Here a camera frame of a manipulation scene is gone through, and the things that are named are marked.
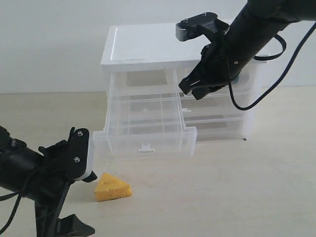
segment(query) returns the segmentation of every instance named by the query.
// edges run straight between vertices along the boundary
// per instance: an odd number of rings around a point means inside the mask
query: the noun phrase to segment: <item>screw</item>
[[[75,157],[74,161],[75,161],[75,163],[79,163],[80,162],[80,158],[79,157]]]

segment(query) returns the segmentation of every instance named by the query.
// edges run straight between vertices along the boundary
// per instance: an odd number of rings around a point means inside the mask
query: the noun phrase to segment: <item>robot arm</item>
[[[248,0],[232,24],[214,13],[204,13],[177,24],[180,41],[205,35],[201,61],[179,84],[185,94],[199,100],[229,85],[241,70],[275,36],[291,23],[316,21],[314,0]]]

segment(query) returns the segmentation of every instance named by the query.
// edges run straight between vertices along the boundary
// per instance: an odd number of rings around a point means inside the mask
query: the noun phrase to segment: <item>white plastic drawer unit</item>
[[[197,140],[246,139],[254,110],[237,110],[228,88],[197,101],[179,82],[200,60],[208,41],[179,42],[175,24],[110,27],[101,66],[108,108],[94,151],[106,157],[192,156]],[[252,61],[233,84],[239,104],[261,89],[265,63]]]

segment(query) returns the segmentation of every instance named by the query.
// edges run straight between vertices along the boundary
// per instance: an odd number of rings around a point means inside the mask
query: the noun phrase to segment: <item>yellow cheese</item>
[[[132,190],[128,183],[108,173],[103,173],[94,194],[97,201],[107,201],[132,196]]]

